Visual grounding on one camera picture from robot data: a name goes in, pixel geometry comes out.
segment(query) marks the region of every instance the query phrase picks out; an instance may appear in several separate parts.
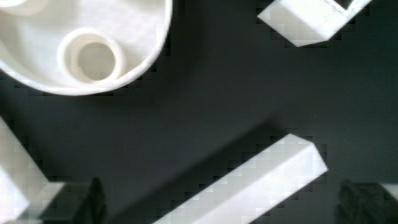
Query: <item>circular opening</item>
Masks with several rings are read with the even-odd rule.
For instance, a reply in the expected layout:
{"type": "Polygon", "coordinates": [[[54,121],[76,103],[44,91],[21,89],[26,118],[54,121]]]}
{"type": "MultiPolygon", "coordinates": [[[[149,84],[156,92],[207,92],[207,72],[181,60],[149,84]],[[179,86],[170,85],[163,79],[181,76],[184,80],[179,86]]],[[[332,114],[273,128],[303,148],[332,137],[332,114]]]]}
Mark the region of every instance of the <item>circular opening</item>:
{"type": "Polygon", "coordinates": [[[101,43],[90,43],[78,55],[78,67],[86,78],[94,81],[102,80],[115,68],[115,56],[108,46],[101,43]]]}

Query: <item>white bar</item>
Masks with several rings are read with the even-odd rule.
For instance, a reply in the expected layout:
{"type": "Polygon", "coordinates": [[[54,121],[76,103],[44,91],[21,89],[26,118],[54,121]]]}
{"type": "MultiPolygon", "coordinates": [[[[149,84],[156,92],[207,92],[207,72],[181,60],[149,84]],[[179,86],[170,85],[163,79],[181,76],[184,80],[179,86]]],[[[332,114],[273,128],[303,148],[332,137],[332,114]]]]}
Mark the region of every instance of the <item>white bar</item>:
{"type": "Polygon", "coordinates": [[[0,224],[21,215],[47,179],[0,118],[0,224]]]}
{"type": "Polygon", "coordinates": [[[390,196],[398,200],[398,184],[380,184],[390,196]]]}
{"type": "Polygon", "coordinates": [[[289,134],[154,224],[250,223],[325,172],[314,144],[289,134]]]}
{"type": "Polygon", "coordinates": [[[326,41],[371,0],[275,0],[257,17],[296,47],[326,41]]]}

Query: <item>dark background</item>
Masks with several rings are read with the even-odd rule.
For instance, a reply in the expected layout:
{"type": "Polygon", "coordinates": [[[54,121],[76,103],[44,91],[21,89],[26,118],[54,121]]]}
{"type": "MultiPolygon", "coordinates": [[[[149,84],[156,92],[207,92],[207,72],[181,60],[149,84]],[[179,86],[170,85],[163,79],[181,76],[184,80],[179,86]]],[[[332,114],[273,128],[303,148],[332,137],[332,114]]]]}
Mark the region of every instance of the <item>dark background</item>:
{"type": "Polygon", "coordinates": [[[296,134],[330,171],[255,223],[330,224],[340,180],[398,183],[398,1],[372,0],[332,40],[303,48],[255,20],[269,1],[173,4],[140,80],[63,97],[0,74],[0,115],[47,178],[101,178],[117,224],[150,223],[296,134]]]}

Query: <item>white object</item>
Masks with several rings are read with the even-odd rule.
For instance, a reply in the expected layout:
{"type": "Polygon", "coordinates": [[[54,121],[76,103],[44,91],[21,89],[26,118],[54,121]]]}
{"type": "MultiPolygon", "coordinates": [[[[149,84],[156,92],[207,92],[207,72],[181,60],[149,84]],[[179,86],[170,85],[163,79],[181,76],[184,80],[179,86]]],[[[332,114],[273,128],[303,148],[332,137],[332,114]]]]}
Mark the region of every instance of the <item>white object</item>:
{"type": "Polygon", "coordinates": [[[296,47],[323,42],[337,33],[371,0],[275,0],[257,17],[296,47]]]}
{"type": "Polygon", "coordinates": [[[26,86],[53,94],[88,95],[115,90],[140,77],[157,58],[170,16],[172,0],[47,1],[46,9],[30,17],[3,13],[0,69],[26,86]],[[83,85],[65,78],[56,64],[62,39],[79,27],[106,33],[124,51],[124,72],[101,85],[83,85]]]}
{"type": "Polygon", "coordinates": [[[0,10],[15,16],[30,16],[46,4],[47,0],[0,0],[0,10]]]}
{"type": "Polygon", "coordinates": [[[287,135],[154,224],[246,224],[326,172],[314,144],[287,135]]]}
{"type": "Polygon", "coordinates": [[[398,184],[380,184],[383,189],[387,190],[390,196],[398,200],[398,184]]]}
{"type": "Polygon", "coordinates": [[[0,224],[19,217],[28,207],[40,214],[62,186],[47,182],[0,118],[0,224]]]}
{"type": "Polygon", "coordinates": [[[60,72],[67,76],[63,78],[74,78],[81,84],[102,84],[106,86],[122,75],[126,59],[120,46],[108,35],[92,28],[79,28],[65,35],[58,46],[56,60],[60,72]],[[94,80],[88,77],[78,63],[81,50],[94,43],[108,47],[115,62],[111,73],[101,80],[94,80]]]}

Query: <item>white plastic piece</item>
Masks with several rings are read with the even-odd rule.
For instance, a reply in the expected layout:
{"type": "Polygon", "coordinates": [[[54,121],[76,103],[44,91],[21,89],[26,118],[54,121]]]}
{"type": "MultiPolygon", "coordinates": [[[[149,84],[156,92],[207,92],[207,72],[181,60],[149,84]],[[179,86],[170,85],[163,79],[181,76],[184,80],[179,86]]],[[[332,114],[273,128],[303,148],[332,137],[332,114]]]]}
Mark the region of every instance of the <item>white plastic piece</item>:
{"type": "Polygon", "coordinates": [[[40,220],[33,220],[33,219],[14,220],[14,221],[8,221],[5,224],[42,224],[42,221],[40,220]]]}
{"type": "Polygon", "coordinates": [[[81,84],[108,85],[122,75],[126,68],[126,58],[120,46],[108,35],[92,28],[76,29],[63,37],[58,46],[56,62],[63,78],[74,78],[81,84]],[[79,67],[79,54],[90,44],[102,44],[113,54],[113,71],[101,80],[94,80],[79,67]]]}
{"type": "Polygon", "coordinates": [[[381,187],[387,190],[394,199],[398,200],[398,184],[381,184],[381,187]]]}
{"type": "Polygon", "coordinates": [[[0,224],[14,220],[28,206],[49,203],[62,188],[62,183],[49,183],[30,155],[17,142],[0,118],[0,224]]]}
{"type": "Polygon", "coordinates": [[[46,4],[47,0],[0,0],[0,10],[15,16],[31,16],[46,4]]]}
{"type": "Polygon", "coordinates": [[[154,224],[250,223],[325,172],[314,144],[289,134],[154,224]]]}
{"type": "Polygon", "coordinates": [[[326,41],[371,0],[275,0],[257,17],[296,47],[326,41]]]}
{"type": "Polygon", "coordinates": [[[47,1],[31,17],[0,14],[0,69],[26,86],[47,93],[79,96],[111,91],[136,80],[163,49],[172,0],[47,1]],[[101,85],[63,78],[58,69],[58,44],[79,27],[106,32],[124,51],[124,72],[101,85]]]}

